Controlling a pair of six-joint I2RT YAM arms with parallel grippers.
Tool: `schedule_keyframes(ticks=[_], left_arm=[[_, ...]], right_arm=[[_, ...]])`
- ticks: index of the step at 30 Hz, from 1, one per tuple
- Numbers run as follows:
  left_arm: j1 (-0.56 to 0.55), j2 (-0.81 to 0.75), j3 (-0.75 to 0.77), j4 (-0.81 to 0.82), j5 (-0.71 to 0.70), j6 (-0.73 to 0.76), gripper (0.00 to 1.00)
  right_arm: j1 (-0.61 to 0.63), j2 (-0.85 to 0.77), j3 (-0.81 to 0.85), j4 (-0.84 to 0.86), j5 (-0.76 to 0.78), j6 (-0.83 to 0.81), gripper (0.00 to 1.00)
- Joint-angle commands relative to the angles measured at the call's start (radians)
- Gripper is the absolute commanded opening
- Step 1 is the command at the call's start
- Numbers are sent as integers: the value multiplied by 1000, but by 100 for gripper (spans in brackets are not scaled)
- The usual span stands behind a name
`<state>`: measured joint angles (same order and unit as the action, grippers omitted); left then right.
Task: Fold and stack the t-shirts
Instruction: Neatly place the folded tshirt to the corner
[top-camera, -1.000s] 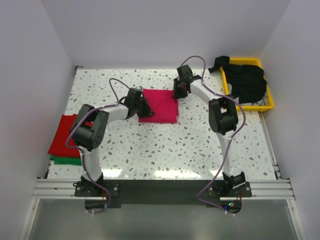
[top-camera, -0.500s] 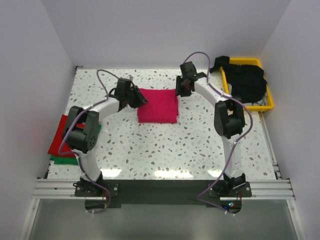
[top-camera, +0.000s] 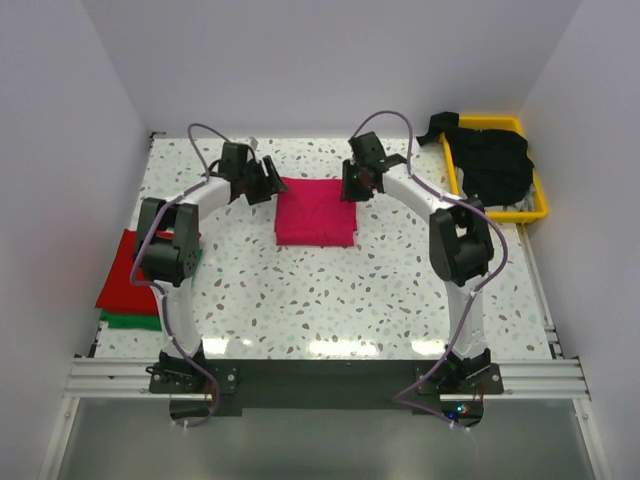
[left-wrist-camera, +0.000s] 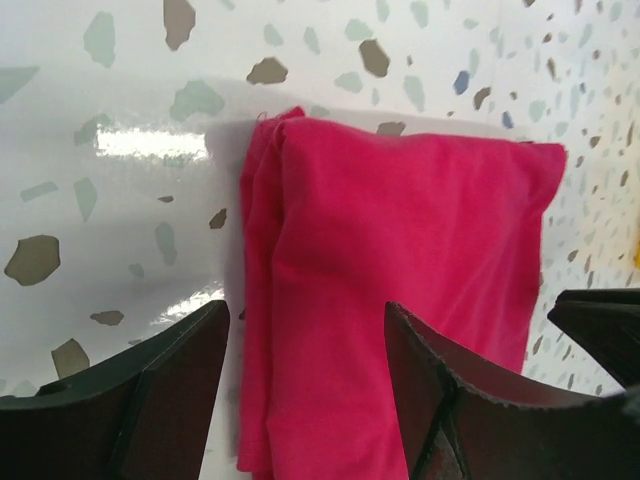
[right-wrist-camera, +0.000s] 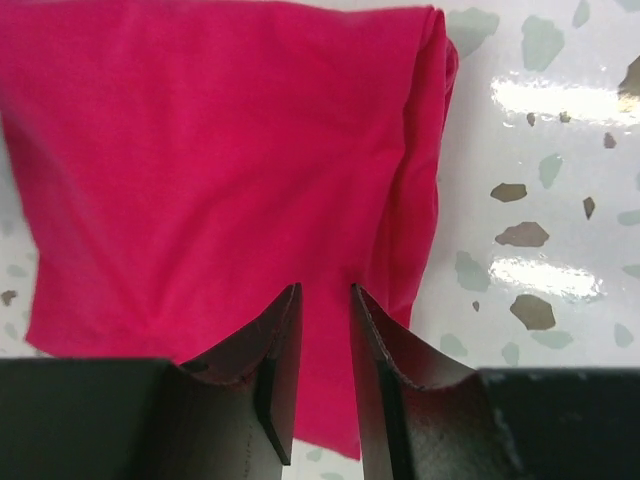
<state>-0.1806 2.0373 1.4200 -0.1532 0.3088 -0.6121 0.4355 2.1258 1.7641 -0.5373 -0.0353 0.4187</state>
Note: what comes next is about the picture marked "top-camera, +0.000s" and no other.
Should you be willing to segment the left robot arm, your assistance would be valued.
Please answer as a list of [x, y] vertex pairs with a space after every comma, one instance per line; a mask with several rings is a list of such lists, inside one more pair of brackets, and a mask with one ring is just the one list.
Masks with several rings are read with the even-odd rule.
[[207, 380], [192, 310], [200, 221], [240, 197], [255, 205], [287, 191], [269, 155], [258, 160], [250, 145], [226, 141], [221, 158], [205, 166], [201, 180], [176, 195], [142, 201], [130, 282], [152, 289], [166, 341], [153, 375], [171, 377], [185, 392], [200, 390]]

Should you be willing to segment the pink t shirt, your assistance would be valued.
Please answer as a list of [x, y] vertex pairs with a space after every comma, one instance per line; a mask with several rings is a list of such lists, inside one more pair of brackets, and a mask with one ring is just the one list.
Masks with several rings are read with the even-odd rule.
[[353, 247], [357, 204], [341, 199], [338, 179], [284, 177], [274, 231], [279, 246]]

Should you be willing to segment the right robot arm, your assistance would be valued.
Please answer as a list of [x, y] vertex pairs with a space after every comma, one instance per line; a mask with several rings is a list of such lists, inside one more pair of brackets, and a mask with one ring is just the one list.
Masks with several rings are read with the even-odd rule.
[[494, 257], [488, 217], [480, 203], [447, 193], [421, 179], [407, 158], [386, 153], [375, 133], [353, 136], [348, 143], [352, 157], [342, 163], [341, 199], [363, 202], [386, 194], [427, 222], [429, 261], [446, 288], [449, 340], [442, 357], [413, 387], [434, 380], [469, 392], [491, 365], [482, 297]]

